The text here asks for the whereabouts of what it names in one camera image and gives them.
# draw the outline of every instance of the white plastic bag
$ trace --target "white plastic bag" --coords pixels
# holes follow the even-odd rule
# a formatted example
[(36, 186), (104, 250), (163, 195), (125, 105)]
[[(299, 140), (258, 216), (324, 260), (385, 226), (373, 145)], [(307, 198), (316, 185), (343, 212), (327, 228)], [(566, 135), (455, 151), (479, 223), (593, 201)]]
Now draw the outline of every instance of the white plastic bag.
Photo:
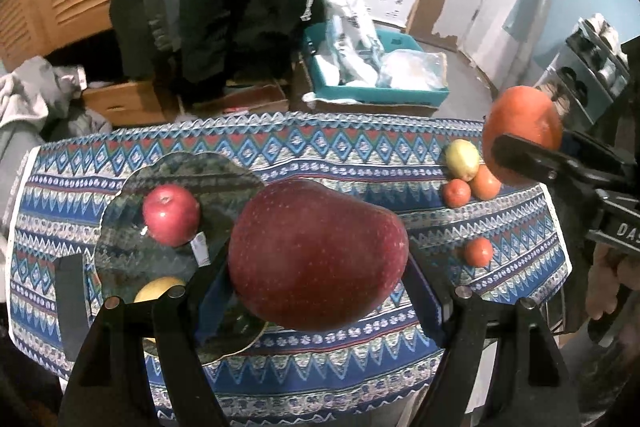
[[(312, 0), (308, 0), (308, 18)], [(340, 70), (341, 82), (363, 81), (374, 87), (382, 65), (384, 48), (376, 34), (364, 0), (324, 0), (326, 41)]]
[(382, 59), (376, 87), (431, 91), (447, 87), (447, 55), (395, 50)]

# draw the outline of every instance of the gray floor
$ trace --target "gray floor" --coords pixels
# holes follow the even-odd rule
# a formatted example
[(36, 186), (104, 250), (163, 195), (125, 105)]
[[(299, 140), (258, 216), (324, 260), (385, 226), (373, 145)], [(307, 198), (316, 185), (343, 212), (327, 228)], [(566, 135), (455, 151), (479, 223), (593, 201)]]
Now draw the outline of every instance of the gray floor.
[(460, 54), (428, 44), (420, 44), (430, 53), (447, 55), (447, 82), (450, 95), (438, 108), (433, 118), (465, 118), (482, 120), (491, 107), (491, 92), (468, 62)]

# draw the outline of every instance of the blue tablecloth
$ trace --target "blue tablecloth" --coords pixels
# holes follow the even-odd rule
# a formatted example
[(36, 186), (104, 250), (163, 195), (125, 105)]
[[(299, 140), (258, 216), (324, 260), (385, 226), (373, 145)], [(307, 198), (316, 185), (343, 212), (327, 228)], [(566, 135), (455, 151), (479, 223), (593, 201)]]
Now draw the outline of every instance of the blue tablecloth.
[[(8, 286), (12, 338), (33, 360), (68, 378), (56, 315), (57, 257), (86, 261), (88, 320), (102, 303), (94, 246), (100, 217), (127, 177), (175, 151), (217, 152), (266, 183), (307, 176), (386, 206), (425, 255), (449, 251), (449, 276), (483, 298), (549, 298), (571, 267), (548, 192), (503, 187), (495, 200), (444, 208), (443, 148), (463, 137), (480, 145), (482, 123), (400, 116), (287, 113), (120, 130), (46, 144), (31, 152), (14, 210)], [(484, 235), (488, 269), (460, 263), (456, 249)], [(270, 328), (247, 351), (205, 367), (226, 415), (292, 423), (364, 411), (428, 385), (442, 352), (426, 338), (404, 288), (348, 328), (323, 334)], [(171, 415), (158, 360), (147, 356), (152, 394)]]

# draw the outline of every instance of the table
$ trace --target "table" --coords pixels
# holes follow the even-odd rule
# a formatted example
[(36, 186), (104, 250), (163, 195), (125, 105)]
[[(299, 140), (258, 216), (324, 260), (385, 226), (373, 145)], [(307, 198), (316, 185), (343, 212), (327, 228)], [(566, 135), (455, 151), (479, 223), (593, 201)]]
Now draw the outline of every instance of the table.
[[(389, 208), (425, 255), (449, 251), (449, 276), (485, 299), (548, 299), (571, 271), (543, 185), (503, 187), (495, 200), (444, 208), (442, 150), (453, 139), (480, 145), (482, 123), (405, 116), (276, 113), (119, 130), (34, 149), (18, 188), (8, 253), (11, 335), (18, 348), (68, 378), (56, 313), (53, 261), (84, 255), (88, 320), (102, 303), (94, 265), (100, 217), (127, 177), (175, 151), (217, 152), (266, 183), (306, 176)], [(488, 269), (456, 252), (471, 237), (494, 245)], [(399, 283), (372, 314), (347, 328), (304, 334), (270, 327), (247, 351), (205, 367), (236, 421), (327, 419), (389, 403), (424, 388), (442, 355), (426, 338)], [(171, 416), (158, 360), (146, 357), (159, 414)]]

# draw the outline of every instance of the clear plastic bag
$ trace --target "clear plastic bag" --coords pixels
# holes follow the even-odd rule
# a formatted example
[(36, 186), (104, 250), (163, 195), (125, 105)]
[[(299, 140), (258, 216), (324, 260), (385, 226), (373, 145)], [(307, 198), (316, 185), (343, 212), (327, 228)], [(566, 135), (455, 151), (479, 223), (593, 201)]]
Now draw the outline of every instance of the clear plastic bag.
[(395, 50), (382, 58), (376, 87), (433, 91), (447, 87), (447, 55)]

